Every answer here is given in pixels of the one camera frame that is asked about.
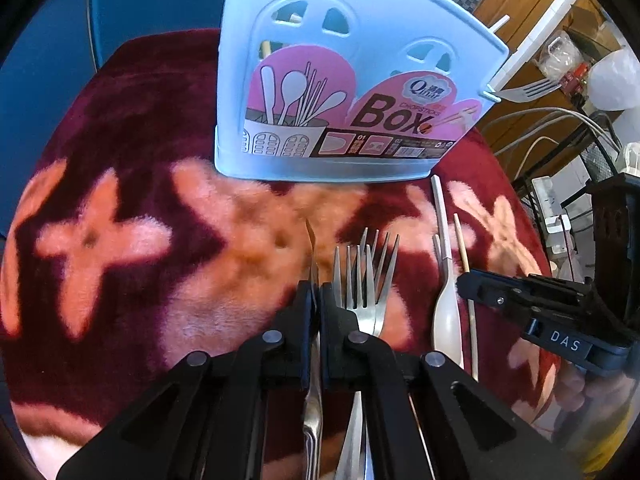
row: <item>barcode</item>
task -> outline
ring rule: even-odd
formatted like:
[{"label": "barcode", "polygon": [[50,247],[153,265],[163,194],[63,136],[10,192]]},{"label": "barcode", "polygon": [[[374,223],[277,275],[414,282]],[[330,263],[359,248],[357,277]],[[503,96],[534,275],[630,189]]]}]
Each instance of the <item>barcode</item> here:
[{"label": "barcode", "polygon": [[408,148],[407,146],[403,146],[402,148],[398,148],[394,156],[419,156],[423,151],[424,148]]}]

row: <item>brand logo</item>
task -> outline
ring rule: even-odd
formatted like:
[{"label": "brand logo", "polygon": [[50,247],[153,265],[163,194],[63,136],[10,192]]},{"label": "brand logo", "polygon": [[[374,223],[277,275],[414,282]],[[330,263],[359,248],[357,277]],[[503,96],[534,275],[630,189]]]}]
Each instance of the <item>brand logo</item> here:
[{"label": "brand logo", "polygon": [[413,77],[402,88],[402,96],[419,105],[436,103],[450,93],[449,81],[436,75]]}]

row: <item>plush fabric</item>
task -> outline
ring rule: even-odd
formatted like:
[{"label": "plush fabric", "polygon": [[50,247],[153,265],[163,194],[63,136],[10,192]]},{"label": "plush fabric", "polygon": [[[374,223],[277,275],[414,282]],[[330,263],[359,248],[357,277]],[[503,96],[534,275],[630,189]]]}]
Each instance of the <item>plush fabric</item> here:
[{"label": "plush fabric", "polygon": [[[305,219],[325,281],[334,247],[356,244],[364,226],[401,236],[382,338],[401,351],[431,348],[442,284],[429,179],[338,186],[217,174],[218,37],[196,30],[124,44],[56,129],[18,206],[1,270],[2,355],[18,424],[48,478],[187,352],[229,352],[269,325],[308,273]],[[548,273],[477,131],[435,173],[449,221],[460,215],[472,267]],[[531,421],[558,360],[500,315],[477,310],[480,381]],[[469,370],[462,301],[460,313]],[[348,401],[326,396],[323,472],[337,462]],[[302,471],[301,408],[302,394],[270,404],[267,478]]]}]

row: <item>fork handle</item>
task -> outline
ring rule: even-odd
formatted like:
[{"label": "fork handle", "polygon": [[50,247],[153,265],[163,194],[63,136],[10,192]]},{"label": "fork handle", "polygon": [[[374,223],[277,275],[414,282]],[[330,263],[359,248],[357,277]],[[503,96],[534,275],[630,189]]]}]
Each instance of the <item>fork handle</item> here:
[{"label": "fork handle", "polygon": [[335,470],[335,480],[358,480],[360,471],[360,444],[362,442],[362,394],[353,395],[353,406],[347,433],[342,444],[340,460]]}]

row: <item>printed spoon illustration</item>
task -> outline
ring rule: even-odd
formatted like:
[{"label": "printed spoon illustration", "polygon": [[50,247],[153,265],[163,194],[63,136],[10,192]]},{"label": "printed spoon illustration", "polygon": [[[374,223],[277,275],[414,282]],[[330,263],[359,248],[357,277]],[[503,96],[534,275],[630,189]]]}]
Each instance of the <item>printed spoon illustration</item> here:
[{"label": "printed spoon illustration", "polygon": [[302,124],[300,124],[300,126],[306,126],[306,124],[313,119],[314,117],[317,117],[318,115],[320,115],[321,113],[327,111],[327,110],[331,110],[331,108],[335,108],[338,105],[340,105],[342,103],[342,101],[344,101],[347,97],[346,92],[334,92],[332,93],[327,99],[326,101],[324,101],[324,103],[322,103],[318,109],[313,112],[313,114],[311,115],[311,117],[309,117],[307,120],[305,120],[305,122],[303,122]]},{"label": "printed spoon illustration", "polygon": [[276,103],[276,81],[273,77],[273,68],[268,65],[263,66],[260,69],[260,79],[264,96],[264,110],[267,112],[267,124],[274,124],[273,106]]},{"label": "printed spoon illustration", "polygon": [[306,90],[306,77],[302,72],[292,70],[282,79],[282,100],[284,101],[284,108],[278,121],[278,126],[284,124],[284,119],[287,116],[289,107],[302,97],[302,94]]}]

